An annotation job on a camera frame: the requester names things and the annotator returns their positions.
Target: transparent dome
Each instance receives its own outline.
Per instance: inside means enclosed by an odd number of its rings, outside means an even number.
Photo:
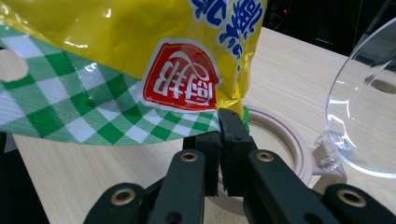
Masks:
[[[346,163],[396,178],[396,18],[344,64],[329,94],[326,131]]]

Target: crinkled plastic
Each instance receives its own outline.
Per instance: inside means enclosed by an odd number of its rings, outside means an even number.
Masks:
[[[144,117],[147,114],[145,112],[155,111],[155,114],[161,118],[164,118],[166,113],[173,113],[176,118],[190,114],[201,119],[205,117],[205,113],[212,113],[211,111],[221,107],[231,108],[243,117],[241,100],[248,91],[249,65],[260,34],[265,7],[266,1],[262,0],[140,0],[133,2],[127,0],[3,0],[0,2],[0,21],[4,24],[0,44],[3,48],[11,49],[19,54],[17,47],[12,43],[18,41],[23,43],[21,45],[18,42],[19,47],[30,53],[19,55],[27,61],[28,77],[35,84],[42,80],[40,76],[45,77],[46,74],[34,75],[34,70],[36,73],[46,73],[45,71],[50,70],[43,70],[43,64],[50,64],[55,71],[53,75],[61,77],[65,74],[58,73],[58,70],[62,69],[56,66],[62,68],[64,62],[71,62],[70,66],[74,69],[68,71],[68,74],[74,75],[70,76],[70,80],[67,81],[60,79],[67,92],[67,99],[75,96],[74,91],[87,92],[87,99],[93,99],[92,107],[96,109],[100,107],[107,114],[115,113],[112,116],[103,116],[107,122],[112,121],[112,117],[118,118],[126,111],[120,109],[121,107],[131,109],[133,106],[139,107],[140,111],[143,110],[140,117]],[[11,36],[18,36],[18,38],[4,41],[4,38]],[[51,62],[56,61],[57,58],[48,49],[62,54],[66,59],[61,60],[62,63],[53,65]],[[90,87],[96,88],[94,86],[95,81],[98,81],[96,79],[107,83],[116,77],[115,73],[122,76],[122,78],[118,77],[122,81],[113,81],[113,85],[107,85],[106,90],[101,90],[100,93],[92,92]],[[72,80],[76,81],[75,87],[71,87],[73,86]],[[10,89],[7,88],[9,83],[0,84],[0,88],[3,88],[0,89],[0,94],[2,92],[3,95],[16,95],[15,92],[10,93]],[[19,88],[26,87],[17,82],[15,85]],[[38,88],[41,93],[43,93],[42,89],[50,89],[44,84],[39,84]],[[128,92],[134,100],[119,102],[118,97],[125,92]],[[52,99],[51,101],[47,95],[44,98],[51,106],[53,103],[58,104],[66,99],[62,98],[61,101]],[[79,106],[74,106],[77,111],[80,110]],[[24,116],[29,114],[26,112],[29,109],[20,108],[20,110],[23,111]],[[131,111],[125,114],[132,116]],[[56,114],[61,117],[59,119],[63,119],[59,111]],[[80,117],[74,116],[71,121],[83,118],[86,122],[85,114],[81,115],[79,112],[78,114]],[[215,117],[216,113],[212,113],[211,119],[200,123],[211,126],[210,123],[218,122],[214,119]],[[3,121],[2,124],[0,119],[0,129],[27,133],[10,128],[12,126],[9,125],[10,122],[9,120],[7,123]],[[148,123],[161,126],[157,121]],[[100,131],[100,128],[92,127],[95,125],[89,126],[96,132]],[[131,131],[134,123],[124,128],[119,127],[120,125],[113,124],[113,126],[116,130],[126,133]],[[162,127],[171,131],[175,128],[169,128],[166,124]],[[217,128],[202,129],[201,132]],[[185,131],[183,133],[187,134],[168,136],[158,140],[151,139],[140,143],[153,143],[197,134],[197,132]],[[35,132],[33,135],[59,140],[56,136],[49,137],[53,132],[46,134]],[[94,139],[91,141],[87,139],[78,140],[78,142],[97,143]],[[110,144],[121,144],[120,142],[134,144],[120,141],[120,139]]]

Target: wooden table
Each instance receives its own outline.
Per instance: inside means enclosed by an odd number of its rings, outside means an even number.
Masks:
[[[244,102],[277,113],[312,147],[324,131],[326,98],[346,59],[263,29]],[[282,145],[270,134],[263,138],[264,133],[253,128],[259,147],[280,150]],[[102,193],[118,183],[149,186],[165,175],[173,154],[181,149],[181,140],[139,147],[94,147],[18,135],[15,139],[51,223],[81,223]],[[396,179],[344,167],[348,184],[369,192],[396,213]],[[205,201],[205,223],[246,222],[245,217]]]

